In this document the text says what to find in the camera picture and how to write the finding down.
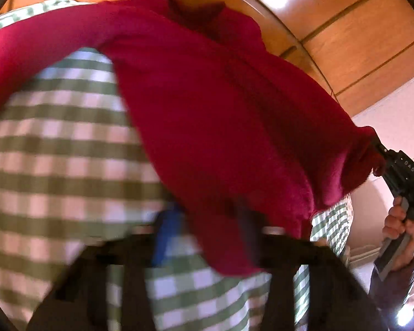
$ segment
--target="red cloth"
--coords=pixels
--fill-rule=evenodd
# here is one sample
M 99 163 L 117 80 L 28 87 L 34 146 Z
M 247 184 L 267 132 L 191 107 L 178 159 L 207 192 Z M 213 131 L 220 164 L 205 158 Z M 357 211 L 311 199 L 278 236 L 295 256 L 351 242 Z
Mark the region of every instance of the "red cloth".
M 150 160 L 223 274 L 257 271 L 234 200 L 299 238 L 316 211 L 382 162 L 372 128 L 356 127 L 318 83 L 266 52 L 250 17 L 221 4 L 189 11 L 177 0 L 102 2 L 5 27 L 0 108 L 34 74 L 84 46 L 112 60 Z

